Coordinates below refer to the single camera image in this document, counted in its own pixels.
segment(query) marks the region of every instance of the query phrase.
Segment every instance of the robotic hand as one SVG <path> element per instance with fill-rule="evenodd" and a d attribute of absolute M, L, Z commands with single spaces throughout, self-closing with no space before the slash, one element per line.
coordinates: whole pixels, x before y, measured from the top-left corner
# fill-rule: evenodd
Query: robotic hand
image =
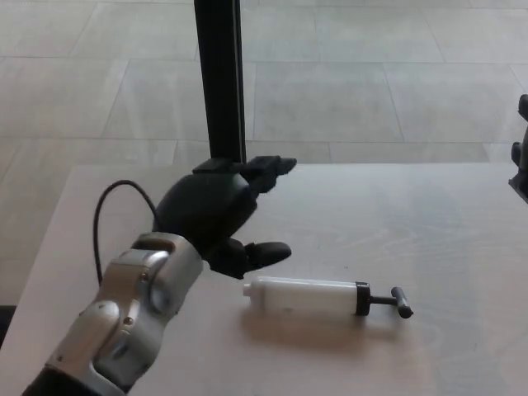
<path fill-rule="evenodd" d="M 96 298 L 82 311 L 25 396 L 123 396 L 156 360 L 163 331 L 203 269 L 242 279 L 287 258 L 284 243 L 231 236 L 257 208 L 256 198 L 295 166 L 257 157 L 248 164 L 211 159 L 183 177 L 160 202 L 162 224 L 106 268 Z"/>

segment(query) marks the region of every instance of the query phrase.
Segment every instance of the floor tile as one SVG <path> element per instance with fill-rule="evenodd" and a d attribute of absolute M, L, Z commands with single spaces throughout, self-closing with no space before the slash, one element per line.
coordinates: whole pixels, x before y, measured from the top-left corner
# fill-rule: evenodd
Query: floor tile
<path fill-rule="evenodd" d="M 247 142 L 247 159 L 259 155 L 280 155 L 296 158 L 298 163 L 330 163 L 328 143 L 306 142 Z"/>
<path fill-rule="evenodd" d="M 511 142 L 522 89 L 507 65 L 387 64 L 409 142 Z"/>
<path fill-rule="evenodd" d="M 330 143 L 335 163 L 482 163 L 478 143 Z"/>
<path fill-rule="evenodd" d="M 522 87 L 525 90 L 525 93 L 528 92 L 528 64 L 512 64 L 511 70 L 521 83 Z"/>
<path fill-rule="evenodd" d="M 522 141 L 524 131 L 519 133 L 517 141 Z M 513 163 L 512 162 L 512 143 L 492 143 L 484 144 L 484 150 L 488 155 L 491 163 Z"/>
<path fill-rule="evenodd" d="M 0 184 L 0 260 L 35 258 L 72 166 L 170 164 L 175 147 L 153 140 L 26 140 Z"/>
<path fill-rule="evenodd" d="M 125 67 L 125 61 L 5 59 L 0 135 L 100 137 Z"/>
<path fill-rule="evenodd" d="M 73 54 L 83 58 L 194 59 L 190 4 L 99 3 Z"/>
<path fill-rule="evenodd" d="M 255 140 L 394 142 L 380 64 L 258 64 Z"/>
<path fill-rule="evenodd" d="M 0 182 L 21 145 L 21 139 L 0 138 Z"/>
<path fill-rule="evenodd" d="M 442 61 L 431 30 L 416 8 L 320 7 L 316 22 L 323 61 Z"/>
<path fill-rule="evenodd" d="M 313 8 L 244 8 L 241 18 L 244 60 L 319 59 Z"/>
<path fill-rule="evenodd" d="M 246 136 L 253 135 L 255 64 L 244 64 Z M 208 140 L 198 62 L 131 61 L 105 136 Z"/>
<path fill-rule="evenodd" d="M 471 7 L 469 0 L 365 0 L 365 4 L 386 7 Z"/>
<path fill-rule="evenodd" d="M 470 0 L 473 7 L 481 8 L 528 8 L 526 0 Z"/>
<path fill-rule="evenodd" d="M 0 2 L 0 55 L 67 56 L 94 4 Z"/>
<path fill-rule="evenodd" d="M 424 9 L 446 62 L 528 63 L 528 11 Z"/>
<path fill-rule="evenodd" d="M 193 168 L 207 161 L 210 156 L 209 142 L 196 140 L 178 140 L 174 163 L 182 167 Z"/>
<path fill-rule="evenodd" d="M 258 0 L 261 6 L 364 6 L 365 0 Z"/>

